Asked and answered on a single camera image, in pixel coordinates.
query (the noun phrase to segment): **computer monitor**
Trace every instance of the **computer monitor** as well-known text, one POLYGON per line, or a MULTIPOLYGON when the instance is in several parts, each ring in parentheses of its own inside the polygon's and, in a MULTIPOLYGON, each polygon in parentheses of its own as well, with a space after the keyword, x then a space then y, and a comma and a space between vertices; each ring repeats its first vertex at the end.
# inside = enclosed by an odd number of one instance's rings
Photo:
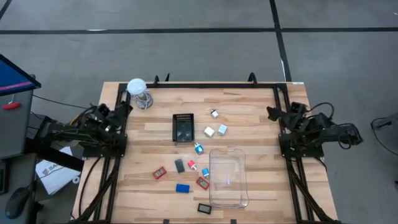
POLYGON ((0 96, 40 88, 42 85, 0 54, 0 96))

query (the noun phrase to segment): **wooden table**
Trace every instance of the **wooden table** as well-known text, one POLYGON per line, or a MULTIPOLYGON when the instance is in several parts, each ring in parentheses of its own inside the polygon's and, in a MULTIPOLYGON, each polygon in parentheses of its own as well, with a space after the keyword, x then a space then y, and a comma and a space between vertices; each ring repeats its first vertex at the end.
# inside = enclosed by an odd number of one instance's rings
MULTIPOLYGON (((100 103, 112 108, 118 82, 104 83, 100 103)), ((290 101, 308 104, 303 84, 288 83, 290 101)), ((126 133, 129 138, 121 160, 112 223, 295 223, 292 196, 285 159, 281 157, 277 135, 278 122, 267 119, 267 106, 275 106, 274 94, 268 88, 152 88, 154 104, 129 115, 126 133), (217 109, 218 119, 210 115, 217 109), (198 203, 209 204, 209 190, 195 183, 201 174, 187 167, 186 158, 195 155, 193 145, 172 142, 172 115, 195 114, 195 141, 205 153, 197 157, 200 167, 208 167, 212 149, 242 149, 246 153, 246 178, 249 205, 246 208, 213 208, 211 215, 197 212, 198 203), (224 136, 207 138, 203 130, 228 126, 224 136), (185 159, 185 172, 178 174, 174 160, 185 159), (152 173, 164 166, 167 174, 155 180, 152 173), (176 184, 189 184, 189 194, 175 192, 176 184)), ((83 182, 95 159, 85 162, 73 209, 78 216, 78 201, 83 182)), ((304 159, 308 188, 322 209, 337 218, 324 167, 315 159, 304 159)), ((93 169, 83 196, 86 208, 98 191, 103 159, 93 169)), ((108 196, 101 211, 104 218, 108 196)), ((300 195, 303 218, 304 203, 300 195)))

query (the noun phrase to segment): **clear plastic container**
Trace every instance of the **clear plastic container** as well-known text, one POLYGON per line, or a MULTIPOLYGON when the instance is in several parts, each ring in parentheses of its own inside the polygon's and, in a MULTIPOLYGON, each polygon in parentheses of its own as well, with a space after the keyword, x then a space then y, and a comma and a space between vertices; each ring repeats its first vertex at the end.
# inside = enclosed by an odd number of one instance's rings
POLYGON ((218 208, 244 208, 249 204, 246 154, 241 149, 210 152, 210 203, 218 208))

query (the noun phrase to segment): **black mouse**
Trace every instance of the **black mouse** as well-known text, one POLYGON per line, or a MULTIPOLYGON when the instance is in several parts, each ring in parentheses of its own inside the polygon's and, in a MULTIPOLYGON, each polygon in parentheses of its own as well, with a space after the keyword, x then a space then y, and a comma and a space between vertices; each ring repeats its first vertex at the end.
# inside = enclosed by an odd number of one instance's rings
POLYGON ((6 205, 6 216, 10 219, 17 218, 24 211, 27 199, 29 198, 29 189, 20 187, 12 193, 6 205))

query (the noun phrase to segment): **blue screen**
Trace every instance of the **blue screen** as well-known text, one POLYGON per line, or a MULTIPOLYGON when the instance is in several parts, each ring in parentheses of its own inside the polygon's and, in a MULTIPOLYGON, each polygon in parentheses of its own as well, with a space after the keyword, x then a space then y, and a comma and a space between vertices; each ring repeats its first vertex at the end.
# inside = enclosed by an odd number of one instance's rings
POLYGON ((0 95, 31 90, 35 83, 0 60, 0 95))

